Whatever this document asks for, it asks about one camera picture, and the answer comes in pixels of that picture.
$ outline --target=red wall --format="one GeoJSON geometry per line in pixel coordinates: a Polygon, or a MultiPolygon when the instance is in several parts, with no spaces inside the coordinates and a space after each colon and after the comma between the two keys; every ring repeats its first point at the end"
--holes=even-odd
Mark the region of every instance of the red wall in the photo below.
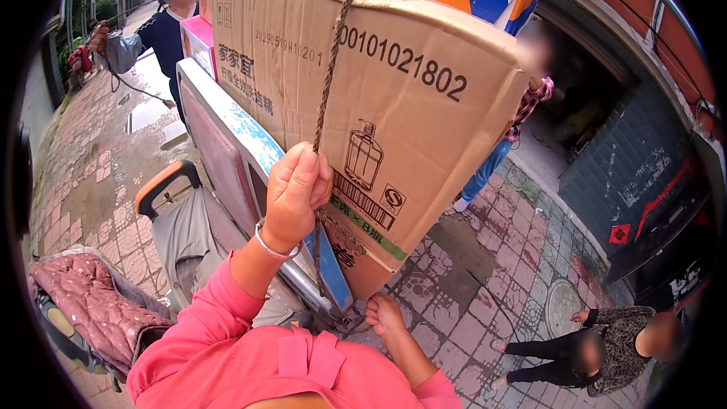
{"type": "MultiPolygon", "coordinates": [[[[654,12],[655,0],[623,0],[628,3],[631,8],[643,18],[646,22],[651,22],[651,14],[654,12]]],[[[620,14],[627,23],[631,25],[642,37],[646,36],[648,31],[647,25],[642,22],[636,14],[619,0],[604,0],[618,14],[620,14]]],[[[659,27],[659,37],[663,38],[667,45],[674,50],[675,54],[670,53],[663,42],[659,41],[657,47],[659,49],[659,57],[664,62],[669,73],[674,77],[677,85],[685,96],[690,105],[694,105],[699,99],[697,88],[702,92],[704,98],[714,103],[715,87],[710,77],[709,70],[699,56],[699,52],[692,44],[687,36],[686,30],[679,24],[676,17],[667,8],[661,18],[661,26],[659,27]],[[684,67],[688,70],[696,87],[689,80],[684,68],[679,65],[676,59],[681,60],[684,67]]]]}

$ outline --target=pink shirt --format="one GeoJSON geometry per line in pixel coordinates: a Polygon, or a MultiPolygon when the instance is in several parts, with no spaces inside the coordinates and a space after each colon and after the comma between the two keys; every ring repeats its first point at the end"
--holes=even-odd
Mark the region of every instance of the pink shirt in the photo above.
{"type": "Polygon", "coordinates": [[[262,301],[245,293],[227,259],[198,291],[179,323],[145,350],[126,380],[140,409],[238,409],[270,398],[315,392],[331,406],[462,407],[442,370],[413,391],[378,350],[314,337],[303,328],[250,328],[262,301]]]}

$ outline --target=bottle illustration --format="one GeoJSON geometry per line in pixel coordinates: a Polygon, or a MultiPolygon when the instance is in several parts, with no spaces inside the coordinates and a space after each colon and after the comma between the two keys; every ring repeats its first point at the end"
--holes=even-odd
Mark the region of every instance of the bottle illustration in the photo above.
{"type": "Polygon", "coordinates": [[[359,121],[363,123],[363,131],[351,131],[345,170],[353,183],[370,192],[384,159],[384,151],[374,141],[376,125],[364,119],[359,121]]]}

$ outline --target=wet pavement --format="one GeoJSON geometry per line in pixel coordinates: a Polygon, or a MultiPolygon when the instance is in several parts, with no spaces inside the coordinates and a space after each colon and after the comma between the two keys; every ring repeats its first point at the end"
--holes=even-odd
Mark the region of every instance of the wet pavement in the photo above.
{"type": "MultiPolygon", "coordinates": [[[[152,53],[123,77],[170,96],[152,53]]],[[[108,72],[90,77],[49,127],[34,161],[31,252],[93,246],[133,283],[161,296],[168,286],[151,223],[134,211],[134,197],[177,159],[193,161],[203,178],[204,171],[191,140],[179,138],[176,109],[123,85],[113,93],[110,78],[108,72]]],[[[604,290],[605,273],[604,261],[568,215],[507,159],[466,212],[448,209],[441,216],[384,289],[399,300],[407,327],[452,379],[465,408],[640,407],[651,365],[633,385],[597,399],[543,383],[489,390],[507,371],[541,362],[492,350],[492,339],[549,339],[577,327],[567,320],[577,309],[622,303],[604,290]]],[[[333,329],[382,349],[361,324],[363,307],[359,302],[333,329]]],[[[107,375],[59,359],[93,407],[132,407],[124,386],[116,394],[107,375]]]]}

